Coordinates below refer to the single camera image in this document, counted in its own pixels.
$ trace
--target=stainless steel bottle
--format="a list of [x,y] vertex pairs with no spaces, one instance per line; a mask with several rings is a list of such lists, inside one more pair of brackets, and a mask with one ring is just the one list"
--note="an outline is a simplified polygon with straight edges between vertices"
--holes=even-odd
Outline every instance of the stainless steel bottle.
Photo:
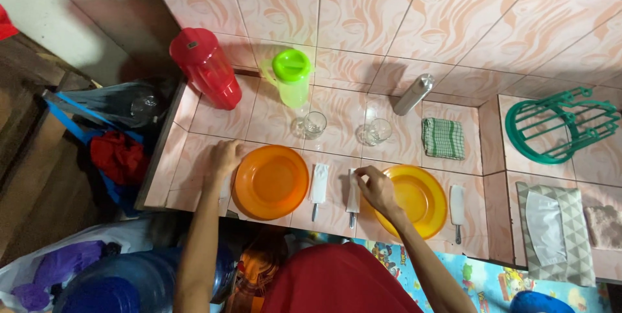
[[425,95],[428,94],[432,90],[432,85],[434,84],[434,77],[430,74],[421,74],[412,83],[410,87],[406,90],[406,92],[399,99],[399,102],[393,108],[393,111],[400,115],[406,115],[412,108],[417,105],[422,99],[424,99]]

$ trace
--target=lime green lid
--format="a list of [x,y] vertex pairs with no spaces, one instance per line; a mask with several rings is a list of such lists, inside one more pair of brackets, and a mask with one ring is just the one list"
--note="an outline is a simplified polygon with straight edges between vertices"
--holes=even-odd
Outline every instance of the lime green lid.
[[294,82],[307,78],[312,68],[306,54],[289,49],[276,54],[272,59],[272,69],[281,81]]

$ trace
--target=green checkered cloth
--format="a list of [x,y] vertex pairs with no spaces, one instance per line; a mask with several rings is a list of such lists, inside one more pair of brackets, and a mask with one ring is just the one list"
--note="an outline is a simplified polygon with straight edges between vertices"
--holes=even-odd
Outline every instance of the green checkered cloth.
[[465,136],[462,125],[457,121],[445,119],[424,119],[425,155],[433,157],[465,159]]

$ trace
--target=red cloth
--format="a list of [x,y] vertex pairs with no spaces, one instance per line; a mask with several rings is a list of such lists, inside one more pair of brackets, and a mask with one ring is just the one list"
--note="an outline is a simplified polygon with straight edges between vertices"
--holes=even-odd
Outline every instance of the red cloth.
[[92,138],[91,160],[118,185],[142,183],[149,166],[143,145],[119,131]]
[[0,40],[17,35],[19,31],[11,23],[6,10],[0,5]]
[[293,255],[277,272],[262,312],[422,313],[369,251],[324,244]]

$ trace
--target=red pitcher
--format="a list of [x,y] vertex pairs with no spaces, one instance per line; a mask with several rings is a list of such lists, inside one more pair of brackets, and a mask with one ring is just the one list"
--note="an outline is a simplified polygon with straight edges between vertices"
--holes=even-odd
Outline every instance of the red pitcher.
[[216,35],[206,29],[185,28],[170,43],[168,52],[216,108],[235,109],[242,99],[242,90]]

